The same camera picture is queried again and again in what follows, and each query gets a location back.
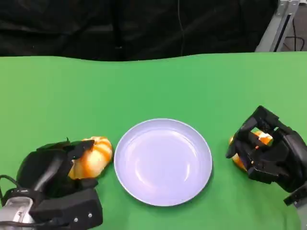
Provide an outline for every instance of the black backdrop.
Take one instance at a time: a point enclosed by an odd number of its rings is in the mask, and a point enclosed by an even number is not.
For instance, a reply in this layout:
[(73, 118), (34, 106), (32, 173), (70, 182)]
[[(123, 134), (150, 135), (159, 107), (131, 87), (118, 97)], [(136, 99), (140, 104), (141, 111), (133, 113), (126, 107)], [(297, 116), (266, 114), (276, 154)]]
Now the black backdrop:
[(1, 0), (0, 56), (253, 52), (276, 7), (277, 0)]

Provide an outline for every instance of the green tabletop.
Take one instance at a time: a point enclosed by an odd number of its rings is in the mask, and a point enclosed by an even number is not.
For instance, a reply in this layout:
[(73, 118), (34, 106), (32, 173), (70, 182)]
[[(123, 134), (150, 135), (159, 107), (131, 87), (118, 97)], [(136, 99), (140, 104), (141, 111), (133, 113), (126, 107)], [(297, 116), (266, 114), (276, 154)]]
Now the green tabletop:
[(262, 184), (225, 158), (228, 139), (264, 105), (307, 139), (307, 53), (199, 55), (136, 62), (61, 57), (0, 59), (0, 174), (50, 142), (107, 136), (116, 147), (133, 125), (165, 117), (207, 140), (212, 178), (193, 200), (152, 207), (132, 198), (113, 164), (99, 179), (104, 230), (298, 230), (276, 184)]

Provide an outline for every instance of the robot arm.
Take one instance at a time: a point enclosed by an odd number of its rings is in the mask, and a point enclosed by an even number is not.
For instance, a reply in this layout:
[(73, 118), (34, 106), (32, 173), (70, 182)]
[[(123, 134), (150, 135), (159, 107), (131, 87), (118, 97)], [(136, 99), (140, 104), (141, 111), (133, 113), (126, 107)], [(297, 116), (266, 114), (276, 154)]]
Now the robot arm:
[[(263, 144), (251, 131), (258, 128), (273, 137)], [(226, 157), (235, 154), (243, 162), (248, 177), (270, 184), (276, 182), (287, 192), (299, 193), (307, 180), (307, 146), (300, 135), (285, 126), (279, 117), (259, 106), (235, 133)], [(294, 199), (285, 199), (290, 205)]]
[(71, 180), (72, 160), (93, 140), (48, 144), (31, 152), (17, 173), (17, 188), (1, 198), (0, 230), (4, 226), (85, 230), (102, 224), (95, 178)]

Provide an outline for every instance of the metal stand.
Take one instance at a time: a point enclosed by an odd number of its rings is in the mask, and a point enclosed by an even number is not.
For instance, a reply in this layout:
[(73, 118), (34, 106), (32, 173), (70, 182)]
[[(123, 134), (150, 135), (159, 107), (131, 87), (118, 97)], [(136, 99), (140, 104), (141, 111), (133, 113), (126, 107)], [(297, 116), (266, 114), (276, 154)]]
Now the metal stand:
[(265, 31), (256, 52), (278, 52), (291, 27), (300, 0), (280, 0), (276, 13)]

